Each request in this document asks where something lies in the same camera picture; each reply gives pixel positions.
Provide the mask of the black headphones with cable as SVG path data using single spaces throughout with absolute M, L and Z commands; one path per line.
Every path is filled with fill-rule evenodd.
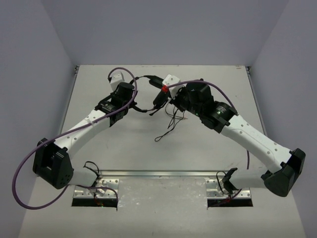
M 135 80 L 139 80 L 140 78 L 146 78 L 149 80 L 149 83 L 152 86 L 158 86 L 159 89 L 163 87 L 162 82 L 163 79 L 156 76 L 156 75 L 143 75 L 143 76 L 137 76 L 135 77 Z M 178 123 L 180 123 L 183 120 L 186 120 L 185 113 L 183 112 L 182 115 L 177 115 L 177 112 L 180 110 L 177 109 L 174 106 L 174 109 L 172 113 L 169 113 L 167 111 L 167 105 L 171 104 L 172 99 L 169 97 L 168 93 L 165 92 L 165 89 L 163 91 L 160 91 L 158 95 L 155 97 L 153 101 L 153 107 L 151 109 L 141 109 L 137 106 L 136 102 L 131 103 L 130 108 L 134 109 L 135 111 L 139 113 L 149 113 L 150 116 L 153 116 L 155 113 L 157 113 L 159 110 L 164 108 L 165 114 L 171 118 L 169 124 L 168 124 L 168 131 L 165 132 L 163 135 L 160 135 L 154 139 L 155 142 L 159 142 L 161 139 L 163 139 L 165 136 L 167 136 L 169 133 L 171 133 L 177 126 Z

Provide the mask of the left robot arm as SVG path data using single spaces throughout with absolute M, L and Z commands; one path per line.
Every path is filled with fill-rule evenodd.
M 135 97 L 135 87 L 121 82 L 114 92 L 99 101 L 79 123 L 57 139 L 39 141 L 33 172 L 56 189 L 67 185 L 93 187 L 100 175 L 88 168 L 74 169 L 75 154 L 100 132 L 112 127 L 128 113 Z

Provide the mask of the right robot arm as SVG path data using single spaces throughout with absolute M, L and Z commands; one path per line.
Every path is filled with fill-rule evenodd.
M 255 129 L 231 104 L 214 100 L 211 86 L 203 80 L 191 80 L 168 88 L 179 110 L 196 115 L 204 126 L 235 141 L 265 166 L 264 172 L 255 173 L 230 169 L 222 178 L 224 189 L 232 194 L 247 187 L 267 188 L 277 196 L 286 197 L 302 173 L 305 152 L 281 146 Z

